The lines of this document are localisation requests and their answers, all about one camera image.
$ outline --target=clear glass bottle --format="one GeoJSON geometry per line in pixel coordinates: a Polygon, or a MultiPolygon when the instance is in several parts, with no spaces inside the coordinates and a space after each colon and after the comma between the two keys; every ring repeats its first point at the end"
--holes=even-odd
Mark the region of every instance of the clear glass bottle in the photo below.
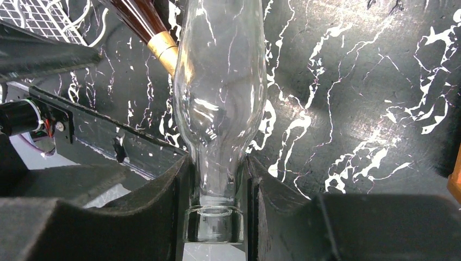
{"type": "Polygon", "coordinates": [[[174,89],[196,169],[184,239],[242,242],[239,165],[267,96],[261,0],[188,0],[174,89]]]}

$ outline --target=red wire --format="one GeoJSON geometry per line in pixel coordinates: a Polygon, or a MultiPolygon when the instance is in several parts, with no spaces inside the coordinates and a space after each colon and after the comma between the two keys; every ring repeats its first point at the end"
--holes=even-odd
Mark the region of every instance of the red wire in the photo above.
{"type": "Polygon", "coordinates": [[[48,133],[48,137],[52,137],[52,133],[51,133],[51,129],[50,129],[50,125],[49,125],[49,119],[46,119],[45,120],[45,128],[46,128],[46,132],[48,133]]]}

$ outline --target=brown glass bottle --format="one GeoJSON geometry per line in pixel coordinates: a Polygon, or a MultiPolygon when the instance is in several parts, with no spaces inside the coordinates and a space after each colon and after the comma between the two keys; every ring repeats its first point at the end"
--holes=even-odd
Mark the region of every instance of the brown glass bottle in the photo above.
{"type": "Polygon", "coordinates": [[[161,21],[152,0],[99,1],[147,44],[163,67],[174,77],[178,47],[161,21]]]}

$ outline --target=cable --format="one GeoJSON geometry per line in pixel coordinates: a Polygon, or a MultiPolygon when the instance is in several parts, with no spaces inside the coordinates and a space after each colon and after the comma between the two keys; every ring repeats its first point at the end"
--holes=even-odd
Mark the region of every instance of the cable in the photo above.
{"type": "Polygon", "coordinates": [[[46,119],[43,124],[45,125],[45,130],[48,134],[48,137],[52,138],[54,135],[54,125],[50,122],[49,119],[46,119]]]}
{"type": "Polygon", "coordinates": [[[19,0],[13,0],[13,7],[16,9],[17,13],[19,14],[19,17],[21,18],[21,28],[25,29],[26,28],[26,17],[24,16],[24,13],[21,10],[19,0]]]}
{"type": "Polygon", "coordinates": [[[95,45],[98,44],[98,42],[102,39],[102,37],[104,36],[104,33],[105,33],[105,28],[106,28],[106,22],[105,22],[105,17],[107,16],[107,13],[109,12],[109,9],[105,8],[104,11],[102,12],[102,31],[101,33],[99,34],[98,38],[96,38],[96,40],[94,40],[92,43],[90,43],[90,45],[88,45],[89,47],[94,47],[95,45]]]}
{"type": "Polygon", "coordinates": [[[64,28],[63,28],[63,32],[65,32],[66,30],[68,30],[69,28],[71,27],[74,27],[76,25],[78,25],[80,22],[83,21],[83,19],[85,19],[86,15],[88,14],[88,12],[90,11],[90,7],[91,7],[91,1],[90,0],[87,0],[86,1],[86,6],[85,8],[83,9],[83,13],[82,15],[80,15],[79,18],[77,18],[75,21],[73,21],[72,23],[66,25],[64,28]]]}
{"type": "Polygon", "coordinates": [[[53,155],[54,151],[56,148],[53,148],[52,150],[50,150],[49,152],[46,152],[40,148],[38,148],[37,146],[35,146],[34,144],[32,144],[28,139],[26,139],[26,137],[23,136],[24,134],[19,134],[18,137],[20,140],[22,140],[29,148],[33,149],[34,151],[37,151],[39,152],[43,157],[50,157],[53,155]]]}
{"type": "Polygon", "coordinates": [[[7,102],[8,84],[0,83],[0,85],[2,86],[2,95],[1,95],[2,102],[0,102],[0,103],[5,103],[5,102],[7,102]]]}
{"type": "Polygon", "coordinates": [[[49,9],[51,6],[61,2],[61,0],[53,0],[46,5],[46,9],[49,9]]]}

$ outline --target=wire grid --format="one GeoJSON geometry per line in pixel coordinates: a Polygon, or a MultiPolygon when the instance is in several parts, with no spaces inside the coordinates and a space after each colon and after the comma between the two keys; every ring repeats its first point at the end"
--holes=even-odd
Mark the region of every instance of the wire grid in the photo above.
{"type": "Polygon", "coordinates": [[[88,45],[60,0],[0,0],[0,20],[53,40],[88,45]]]}

